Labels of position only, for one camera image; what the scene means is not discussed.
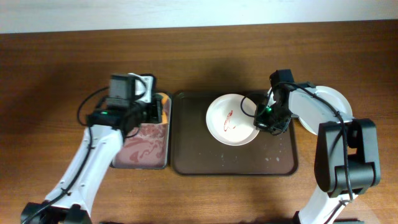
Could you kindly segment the green orange sponge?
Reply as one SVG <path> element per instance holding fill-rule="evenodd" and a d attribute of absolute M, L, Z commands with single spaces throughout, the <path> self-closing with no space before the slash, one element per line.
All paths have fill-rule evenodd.
<path fill-rule="evenodd" d="M 165 94 L 165 93 L 157 93 L 161 99 L 161 104 L 162 104 L 162 122 L 161 124 L 168 124 L 169 123 L 169 115 L 170 115 L 170 104 L 171 104 L 171 99 L 170 97 Z"/>

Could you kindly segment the pale green plate front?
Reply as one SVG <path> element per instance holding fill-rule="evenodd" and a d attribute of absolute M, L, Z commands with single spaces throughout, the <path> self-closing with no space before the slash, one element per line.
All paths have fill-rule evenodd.
<path fill-rule="evenodd" d="M 242 146 L 256 138 L 259 130 L 254 125 L 253 115 L 256 104 L 250 99 L 241 102 L 243 95 L 230 93 L 217 97 L 207 109 L 206 126 L 219 142 L 229 146 Z"/>

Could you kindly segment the white plate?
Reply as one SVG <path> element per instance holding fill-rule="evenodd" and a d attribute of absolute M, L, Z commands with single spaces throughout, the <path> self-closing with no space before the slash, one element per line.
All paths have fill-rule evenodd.
<path fill-rule="evenodd" d="M 331 104 L 335 110 L 341 113 L 344 122 L 351 121 L 354 118 L 348 100 L 337 90 L 327 86 L 316 86 L 315 88 L 307 88 L 307 90 Z M 301 124 L 312 134 L 318 134 L 320 123 L 339 122 L 329 107 L 303 90 L 294 91 L 290 97 L 289 110 L 298 116 Z"/>

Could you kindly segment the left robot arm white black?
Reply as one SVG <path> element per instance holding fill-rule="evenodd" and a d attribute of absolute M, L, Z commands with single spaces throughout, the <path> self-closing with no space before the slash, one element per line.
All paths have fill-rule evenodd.
<path fill-rule="evenodd" d="M 91 223 L 97 191 L 125 141 L 139 133 L 141 124 L 165 121 L 156 81 L 150 73 L 114 74 L 108 86 L 85 98 L 83 105 L 107 93 L 79 122 L 83 139 L 64 175 L 42 203 L 25 206 L 21 223 Z"/>

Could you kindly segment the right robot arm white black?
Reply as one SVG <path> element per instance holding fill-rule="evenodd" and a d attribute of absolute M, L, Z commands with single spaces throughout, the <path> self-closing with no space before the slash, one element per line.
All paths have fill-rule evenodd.
<path fill-rule="evenodd" d="M 276 70 L 269 80 L 271 89 L 254 114 L 255 127 L 277 136 L 296 115 L 317 134 L 317 186 L 291 222 L 334 223 L 357 196 L 380 183 L 376 125 L 338 110 L 314 84 L 295 82 L 289 69 Z"/>

